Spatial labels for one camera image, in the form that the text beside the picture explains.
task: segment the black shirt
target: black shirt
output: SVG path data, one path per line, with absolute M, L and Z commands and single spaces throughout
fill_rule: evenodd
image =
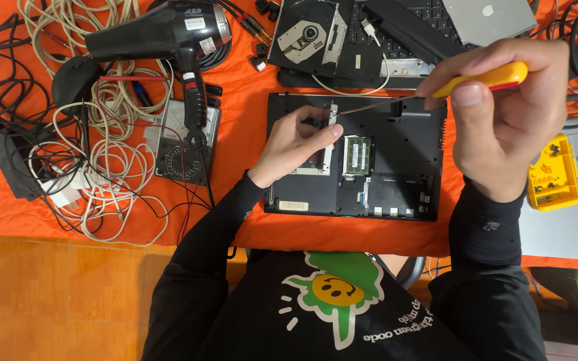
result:
M 259 251 L 227 296 L 227 249 L 263 192 L 245 174 L 182 239 L 143 360 L 546 360 L 519 266 L 523 195 L 495 203 L 466 179 L 426 310 L 357 252 Z

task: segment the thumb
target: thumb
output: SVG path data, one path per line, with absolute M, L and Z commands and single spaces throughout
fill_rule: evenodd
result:
M 322 129 L 313 136 L 304 140 L 302 148 L 305 153 L 311 155 L 326 146 L 332 145 L 342 134 L 342 125 L 334 124 Z
M 494 99 L 492 92 L 481 82 L 462 82 L 450 96 L 456 122 L 457 144 L 472 152 L 496 142 L 494 136 Z

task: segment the black hair dryer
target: black hair dryer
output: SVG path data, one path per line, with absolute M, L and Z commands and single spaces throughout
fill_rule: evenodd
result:
M 207 145 L 207 96 L 198 57 L 213 53 L 231 39 L 224 9 L 197 0 L 169 0 L 153 10 L 86 35 L 86 48 L 100 62 L 175 57 L 184 88 L 186 143 Z

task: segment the screwdriver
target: screwdriver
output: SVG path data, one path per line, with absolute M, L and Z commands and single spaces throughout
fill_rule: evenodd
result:
M 447 84 L 442 86 L 436 93 L 432 94 L 434 98 L 442 98 L 444 96 L 449 96 L 452 94 L 452 90 L 455 86 L 459 85 L 461 82 L 467 80 L 477 80 L 485 84 L 491 91 L 505 89 L 521 84 L 528 75 L 528 67 L 524 62 L 512 62 L 504 66 L 500 66 L 496 69 L 490 70 L 486 73 L 479 75 L 461 76 L 450 80 Z M 402 102 L 407 99 L 416 98 L 416 95 L 402 96 L 396 99 L 390 99 L 386 102 L 376 103 L 372 105 L 367 105 L 365 107 L 360 107 L 356 109 L 351 109 L 350 111 L 339 112 L 338 115 L 349 114 L 357 111 L 365 111 L 367 109 L 372 109 L 379 107 L 381 105 Z

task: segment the orange cloth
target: orange cloth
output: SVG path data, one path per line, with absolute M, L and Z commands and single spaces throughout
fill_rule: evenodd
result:
M 266 17 L 257 15 L 253 0 L 235 1 L 245 11 L 254 14 L 268 32 L 273 31 L 274 25 Z M 87 1 L 87 3 L 104 4 L 101 0 Z M 142 13 L 148 5 L 149 1 L 140 1 Z M 0 24 L 13 12 L 17 12 L 14 0 L 0 0 Z M 553 16 L 553 3 L 542 1 L 537 15 L 540 24 L 546 25 Z M 250 168 L 262 152 L 267 129 L 267 94 L 285 91 L 327 94 L 322 89 L 285 89 L 281 87 L 276 81 L 276 69 L 273 66 L 257 73 L 249 63 L 249 57 L 253 55 L 257 41 L 245 33 L 233 19 L 230 21 L 233 32 L 232 51 L 223 64 L 204 73 L 206 82 L 219 84 L 224 88 L 224 95 L 221 97 L 223 114 L 211 172 L 211 185 L 216 201 L 229 191 L 242 176 L 243 170 Z M 60 27 L 54 24 L 49 27 L 49 30 L 63 36 Z M 6 36 L 7 34 L 0 34 L 0 39 Z M 24 38 L 26 36 L 25 28 L 20 26 L 17 37 Z M 42 43 L 50 52 L 67 54 L 66 49 L 59 47 L 48 38 L 42 38 Z M 28 66 L 35 78 L 44 84 L 46 89 L 50 89 L 50 78 L 29 45 L 15 49 L 15 55 Z M 139 64 L 155 68 L 152 61 L 142 61 Z M 6 70 L 9 69 L 9 62 L 0 57 L 0 77 L 4 77 Z M 145 86 L 154 101 L 159 101 L 164 96 L 162 86 L 158 84 Z M 381 91 L 381 94 L 403 95 L 402 92 L 394 91 Z M 179 85 L 175 89 L 175 95 L 177 98 L 181 98 L 182 92 Z M 20 112 L 30 115 L 44 107 L 38 91 L 34 93 L 32 99 L 36 100 L 36 103 L 26 101 Z M 571 109 L 571 113 L 574 111 L 578 112 L 578 107 Z M 136 145 L 142 142 L 142 132 L 142 128 L 135 128 L 128 143 Z M 100 139 L 96 131 L 91 130 L 91 133 L 95 135 L 94 141 Z M 445 138 L 441 205 L 437 222 L 395 222 L 269 215 L 265 214 L 261 206 L 258 205 L 239 230 L 234 245 L 261 249 L 348 250 L 367 251 L 376 254 L 446 257 L 449 254 L 448 222 L 463 186 L 461 172 L 452 160 L 455 127 L 451 113 L 447 121 Z M 167 209 L 186 201 L 182 188 L 174 185 L 170 180 L 157 177 L 154 177 L 144 187 L 142 194 L 157 196 L 165 203 Z M 207 199 L 204 188 L 200 188 L 198 194 Z M 158 214 L 164 214 L 164 210 L 160 209 L 155 202 L 152 202 L 152 205 Z M 173 211 L 169 226 L 157 241 L 158 244 L 173 245 L 176 243 L 185 211 L 185 206 Z M 191 207 L 190 223 L 187 229 L 196 223 L 205 212 L 205 209 L 198 206 Z M 144 202 L 137 201 L 124 232 L 117 240 L 136 243 L 149 242 L 164 226 L 164 223 L 164 219 L 156 218 Z M 96 222 L 91 222 L 90 229 L 94 229 L 96 226 Z M 118 227 L 119 220 L 116 217 L 105 217 L 104 225 L 97 235 L 104 238 L 110 234 L 115 234 L 119 229 Z M 55 218 L 41 201 L 15 200 L 1 172 L 0 235 L 86 239 L 81 234 L 62 231 L 57 226 Z M 551 265 L 578 268 L 577 259 L 524 257 L 523 263 L 525 266 Z

